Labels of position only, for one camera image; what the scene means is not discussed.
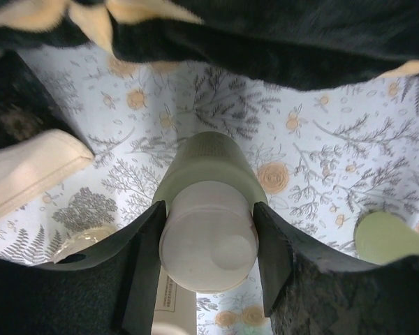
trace black object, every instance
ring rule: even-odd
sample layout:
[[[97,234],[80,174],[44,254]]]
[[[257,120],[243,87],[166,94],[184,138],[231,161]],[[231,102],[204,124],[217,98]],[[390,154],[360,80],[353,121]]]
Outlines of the black object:
[[[0,57],[0,149],[43,131],[76,136],[47,89],[16,52]]]
[[[419,335],[419,256],[376,265],[253,212],[266,316],[277,335]],[[150,335],[166,206],[63,261],[0,260],[0,335]]]

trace fuzzy blanket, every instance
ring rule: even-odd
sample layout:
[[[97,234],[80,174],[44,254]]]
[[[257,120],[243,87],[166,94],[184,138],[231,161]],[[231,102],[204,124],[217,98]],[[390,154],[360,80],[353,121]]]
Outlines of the fuzzy blanket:
[[[419,75],[419,0],[0,0],[0,50],[93,41],[299,90]]]

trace white floral tablecloth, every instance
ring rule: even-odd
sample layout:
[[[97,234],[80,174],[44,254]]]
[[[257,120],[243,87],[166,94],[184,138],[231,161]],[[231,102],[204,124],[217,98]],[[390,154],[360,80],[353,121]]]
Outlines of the white floral tablecloth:
[[[96,47],[22,54],[97,153],[0,221],[0,257],[46,261],[73,233],[141,214],[177,148],[215,130],[246,154],[287,221],[354,255],[360,214],[385,209],[419,231],[419,79],[298,93],[205,64],[123,64]],[[271,334],[257,267],[198,296],[198,335]]]

